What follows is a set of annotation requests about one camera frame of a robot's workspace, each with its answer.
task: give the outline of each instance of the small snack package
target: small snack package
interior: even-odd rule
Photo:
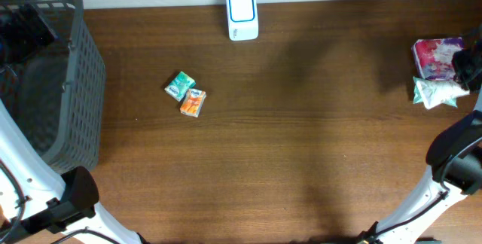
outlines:
[[[423,102],[427,109],[442,103],[457,107],[456,98],[470,93],[455,81],[430,81],[422,78],[413,78],[413,80],[415,81],[413,103]]]
[[[181,113],[187,116],[197,117],[203,106],[204,99],[206,98],[206,92],[202,90],[189,89],[186,94],[186,99],[181,106]]]
[[[420,77],[431,81],[453,80],[452,57],[463,47],[460,37],[416,41],[412,51]]]
[[[196,85],[196,81],[186,75],[184,72],[180,72],[171,83],[164,89],[167,94],[174,97],[174,99],[181,101],[186,95],[186,92]]]

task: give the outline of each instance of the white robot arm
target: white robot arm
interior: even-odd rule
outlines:
[[[357,244],[412,244],[455,203],[482,188],[482,94],[474,111],[443,131],[427,153],[427,169],[389,217],[362,232]]]
[[[0,166],[5,169],[0,172],[0,205],[6,217],[20,213],[21,220],[14,219],[0,231],[0,243],[15,243],[43,229],[67,235],[76,232],[74,237],[84,243],[147,243],[98,202],[98,190],[86,169],[56,174],[30,146],[2,102],[0,127]]]

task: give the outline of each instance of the wire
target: wire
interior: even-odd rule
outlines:
[[[434,206],[436,206],[439,202],[441,202],[442,200],[445,200],[447,198],[447,195],[449,194],[448,191],[445,191],[443,193],[440,193],[440,196],[435,200],[433,201],[433,203],[431,203],[429,206],[427,206],[424,210],[422,210],[420,213],[416,214],[415,216],[413,216],[412,218],[409,218],[407,219],[406,221],[404,222],[401,222],[399,224],[395,224],[391,227],[388,227],[386,228],[385,230],[381,230],[380,232],[378,233],[375,233],[373,238],[374,239],[377,239],[379,236],[383,235],[384,233],[386,232],[389,232],[391,230],[394,230],[400,226],[404,226],[406,224],[409,224],[411,223],[412,221],[415,221],[416,219],[420,218],[421,216],[423,216],[424,214],[426,214],[430,209],[434,208]]]
[[[458,158],[459,155],[456,155],[453,159],[451,159],[449,162],[445,163],[444,165],[444,169],[442,169],[442,175],[441,175],[441,178],[440,178],[440,186],[442,186],[444,188],[444,190],[446,190],[447,192],[450,192],[450,189],[448,188],[448,186],[445,185],[445,176],[447,175],[447,170],[449,168],[449,164],[452,164],[452,162]]]
[[[15,179],[14,175],[8,170],[6,165],[3,163],[3,161],[0,160],[0,169],[2,169],[3,173],[7,176],[8,180],[12,183],[12,185],[15,188],[15,192],[17,193],[18,196],[18,201],[19,201],[19,209],[17,213],[17,218],[15,218],[14,223],[8,230],[8,232],[0,239],[0,243],[3,243],[7,241],[8,237],[11,235],[12,232],[17,229],[17,227],[20,226],[20,222],[22,221],[23,213],[25,212],[25,197],[23,196],[22,189],[20,188],[20,185],[18,181]]]
[[[112,238],[108,237],[108,236],[105,236],[101,233],[97,233],[96,231],[92,231],[92,230],[89,230],[87,229],[87,227],[85,227],[84,229],[80,229],[80,230],[75,230],[73,232],[71,232],[70,234],[64,236],[63,238],[61,239],[58,239],[57,241],[55,242],[52,242],[51,244],[58,244],[58,243],[62,243],[64,241],[66,241],[67,239],[70,239],[72,238],[73,236],[76,236],[78,235],[79,233],[89,233],[89,234],[93,234],[94,236],[98,236],[106,241],[109,241],[110,243],[114,243],[114,244],[120,244],[119,242],[113,240]]]

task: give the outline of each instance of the green package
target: green package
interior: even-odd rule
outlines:
[[[196,85],[196,81],[186,75],[184,72],[180,72],[171,83],[164,89],[167,94],[174,97],[174,99],[181,101],[186,92]]]

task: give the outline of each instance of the orange package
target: orange package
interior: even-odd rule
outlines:
[[[187,116],[197,117],[203,106],[204,99],[206,98],[206,92],[202,90],[189,89],[186,93],[186,98],[181,106],[181,113]]]

